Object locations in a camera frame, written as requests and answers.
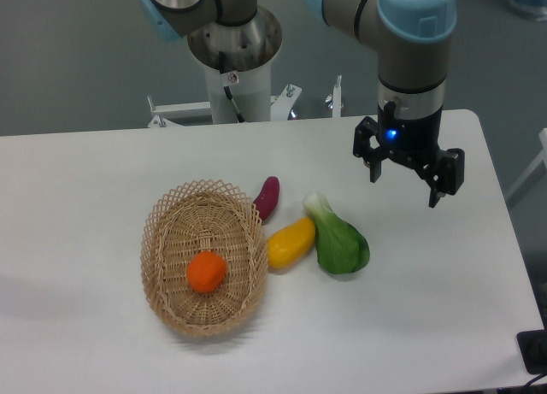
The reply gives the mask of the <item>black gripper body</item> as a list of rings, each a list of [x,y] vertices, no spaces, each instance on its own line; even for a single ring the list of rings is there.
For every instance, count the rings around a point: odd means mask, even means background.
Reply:
[[[389,159],[419,175],[435,175],[442,152],[438,135],[443,107],[426,117],[409,120],[397,117],[396,109],[393,101],[378,107],[379,160],[375,163],[375,174],[381,174],[382,161]]]

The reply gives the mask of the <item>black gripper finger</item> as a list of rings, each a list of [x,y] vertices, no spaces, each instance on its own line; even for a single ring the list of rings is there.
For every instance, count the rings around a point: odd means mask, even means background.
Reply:
[[[438,149],[431,160],[418,167],[417,173],[430,188],[428,206],[435,208],[439,200],[454,196],[465,179],[465,151],[459,148]]]
[[[380,144],[373,147],[371,139],[379,135],[379,124],[370,116],[365,116],[356,126],[353,138],[352,153],[361,158],[369,170],[371,183],[375,183],[382,172],[382,162],[388,158],[389,150]]]

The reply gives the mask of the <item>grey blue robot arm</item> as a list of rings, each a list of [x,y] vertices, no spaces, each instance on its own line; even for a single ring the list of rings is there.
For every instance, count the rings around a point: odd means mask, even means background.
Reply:
[[[279,18],[259,0],[138,0],[166,40],[184,39],[202,67],[216,124],[273,121],[271,66],[283,44]],[[377,180],[385,160],[409,168],[435,206],[464,180],[465,155],[440,148],[457,0],[290,0],[316,21],[377,57],[377,115],[355,129],[353,153]]]

